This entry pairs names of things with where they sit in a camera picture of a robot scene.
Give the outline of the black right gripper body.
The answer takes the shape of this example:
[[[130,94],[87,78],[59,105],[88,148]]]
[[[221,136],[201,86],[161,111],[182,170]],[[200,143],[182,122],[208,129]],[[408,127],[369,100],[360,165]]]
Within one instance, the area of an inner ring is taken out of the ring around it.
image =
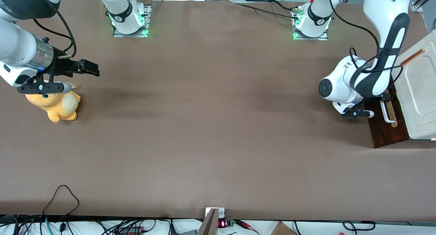
[[[70,58],[60,59],[60,56],[66,55],[62,50],[53,51],[53,60],[49,66],[49,81],[53,82],[55,76],[65,75],[72,78],[73,74],[83,74],[78,66],[75,66],[75,61]]]

